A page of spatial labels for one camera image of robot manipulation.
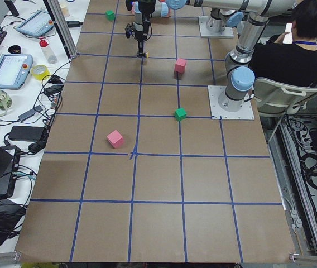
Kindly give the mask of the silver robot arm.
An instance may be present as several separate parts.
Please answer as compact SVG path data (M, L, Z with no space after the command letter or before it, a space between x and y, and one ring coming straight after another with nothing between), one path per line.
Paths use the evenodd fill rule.
M210 7L211 13L208 21L219 25L218 32L223 31L223 27L235 27L245 13L248 13L247 21L240 34L236 47L228 54L225 61L227 67L237 67L247 65L252 58L253 49L262 31L267 25L270 17L274 17L292 8L294 1L163 1L156 4L156 1L126 1L126 8L135 13L134 23L127 26L134 31L134 37L138 44L137 56L148 57L143 51L144 42L150 37L148 33L152 30L152 17L156 16L156 11L161 15L169 13L169 10L179 10L184 6Z
M177 4L185 1L126 1L126 7L135 16L135 21L128 24L125 28L126 38L131 36L137 41L138 51L137 57L146 58L148 53L144 52L144 43L150 39L152 35L151 18L167 17ZM234 11L228 9L212 9L206 28L216 32L224 32L226 27L237 26L243 18L242 11Z

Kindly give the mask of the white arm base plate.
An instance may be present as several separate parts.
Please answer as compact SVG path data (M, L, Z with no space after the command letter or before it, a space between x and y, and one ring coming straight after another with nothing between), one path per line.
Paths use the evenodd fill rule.
M243 100L231 100L225 94L226 86L208 86L208 96L212 119L254 120L249 94Z
M231 27L227 27L223 20L217 20L210 16L199 16L200 37L232 39L234 33Z

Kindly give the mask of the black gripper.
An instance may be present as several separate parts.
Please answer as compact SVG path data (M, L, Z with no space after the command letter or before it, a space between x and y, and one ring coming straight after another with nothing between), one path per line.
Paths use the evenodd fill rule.
M135 31L135 40L137 41L138 46L137 55L146 55L143 48L144 42L148 40L148 32Z
M156 0L139 0L138 9L139 11L154 11Z

